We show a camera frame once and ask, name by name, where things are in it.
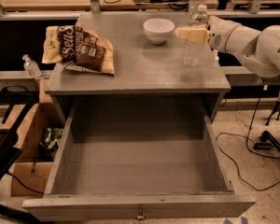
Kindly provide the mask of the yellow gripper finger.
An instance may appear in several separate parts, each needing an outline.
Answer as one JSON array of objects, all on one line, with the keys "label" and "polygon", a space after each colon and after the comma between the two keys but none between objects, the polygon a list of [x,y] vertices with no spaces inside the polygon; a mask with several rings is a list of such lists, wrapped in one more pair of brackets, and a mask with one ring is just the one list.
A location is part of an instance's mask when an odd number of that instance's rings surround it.
[{"label": "yellow gripper finger", "polygon": [[179,27],[175,29],[175,35],[196,44],[203,44],[208,39],[209,32],[205,28]]},{"label": "yellow gripper finger", "polygon": [[223,22],[223,20],[217,16],[210,16],[208,18],[208,24],[210,27],[214,26],[216,23]]}]

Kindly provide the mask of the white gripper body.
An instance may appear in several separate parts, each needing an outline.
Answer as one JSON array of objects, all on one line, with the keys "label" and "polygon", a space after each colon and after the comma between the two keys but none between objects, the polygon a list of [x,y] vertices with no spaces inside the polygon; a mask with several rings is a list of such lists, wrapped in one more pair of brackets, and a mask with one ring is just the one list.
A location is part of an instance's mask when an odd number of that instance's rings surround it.
[{"label": "white gripper body", "polygon": [[223,20],[210,27],[209,30],[209,46],[224,53],[233,53],[239,51],[239,47],[235,42],[235,31],[241,24],[235,21]]}]

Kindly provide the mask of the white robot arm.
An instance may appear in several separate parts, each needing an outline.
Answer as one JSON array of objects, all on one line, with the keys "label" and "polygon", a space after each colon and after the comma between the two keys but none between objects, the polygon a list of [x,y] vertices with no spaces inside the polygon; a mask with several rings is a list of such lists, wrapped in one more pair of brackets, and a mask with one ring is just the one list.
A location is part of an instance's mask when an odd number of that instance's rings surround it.
[{"label": "white robot arm", "polygon": [[198,45],[208,43],[212,49],[234,56],[259,77],[280,75],[280,25],[259,31],[211,16],[209,30],[202,25],[177,27],[175,35]]}]

